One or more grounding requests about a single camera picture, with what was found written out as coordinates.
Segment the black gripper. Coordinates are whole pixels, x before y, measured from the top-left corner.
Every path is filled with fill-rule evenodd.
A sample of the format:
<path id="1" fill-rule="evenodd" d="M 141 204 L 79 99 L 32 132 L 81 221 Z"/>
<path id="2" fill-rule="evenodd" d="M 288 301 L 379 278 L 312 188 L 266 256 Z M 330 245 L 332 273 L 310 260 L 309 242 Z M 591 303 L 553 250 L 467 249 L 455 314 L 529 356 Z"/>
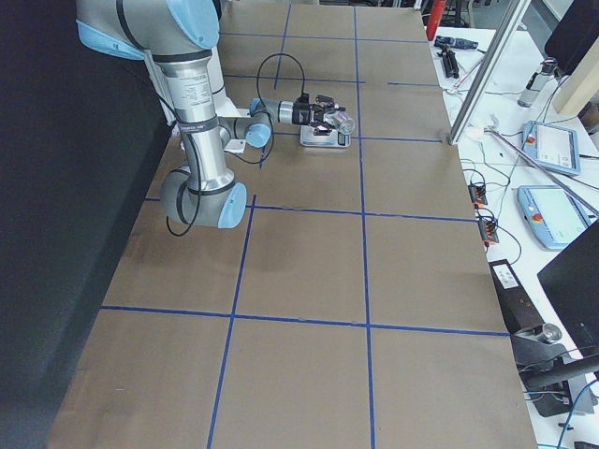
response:
<path id="1" fill-rule="evenodd" d="M 291 122 L 296 125 L 310 125 L 315 136 L 329 136 L 335 130 L 333 124 L 324 121 L 326 114 L 346 112 L 332 97 L 318 94 L 314 103 L 307 93 L 301 94 L 292 106 Z"/>

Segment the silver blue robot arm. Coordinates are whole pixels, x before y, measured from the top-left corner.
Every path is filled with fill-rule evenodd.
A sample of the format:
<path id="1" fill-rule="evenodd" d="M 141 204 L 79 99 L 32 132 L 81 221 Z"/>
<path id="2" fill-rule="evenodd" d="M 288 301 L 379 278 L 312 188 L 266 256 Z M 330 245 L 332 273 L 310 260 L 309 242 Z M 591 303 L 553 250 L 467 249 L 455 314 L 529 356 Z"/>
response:
<path id="1" fill-rule="evenodd" d="M 356 128 L 346 108 L 332 97 L 307 93 L 293 101 L 256 97 L 241 117 L 221 117 L 219 133 L 226 151 L 243 152 L 246 145 L 262 148 L 273 137 L 275 123 L 299 127 L 303 147 L 343 149 L 350 145 Z"/>
<path id="2" fill-rule="evenodd" d="M 209 61 L 219 39 L 217 1 L 79 1 L 86 47 L 111 56 L 151 56 L 166 78 L 186 164 L 162 184 L 167 217 L 182 225 L 237 226 L 247 190 L 226 166 Z"/>

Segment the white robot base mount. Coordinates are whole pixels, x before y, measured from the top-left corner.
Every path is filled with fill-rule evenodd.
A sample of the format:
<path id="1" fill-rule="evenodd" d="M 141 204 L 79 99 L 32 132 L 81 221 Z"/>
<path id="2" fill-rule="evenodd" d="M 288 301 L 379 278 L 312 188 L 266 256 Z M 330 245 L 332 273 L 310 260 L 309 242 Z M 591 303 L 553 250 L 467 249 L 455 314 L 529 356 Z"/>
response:
<path id="1" fill-rule="evenodd" d="M 212 48 L 212 57 L 207 64 L 210 85 L 212 89 L 212 100 L 216 114 L 219 117 L 245 117 L 248 109 L 238 109 L 233 101 L 227 96 L 222 68 L 219 59 L 218 48 Z"/>

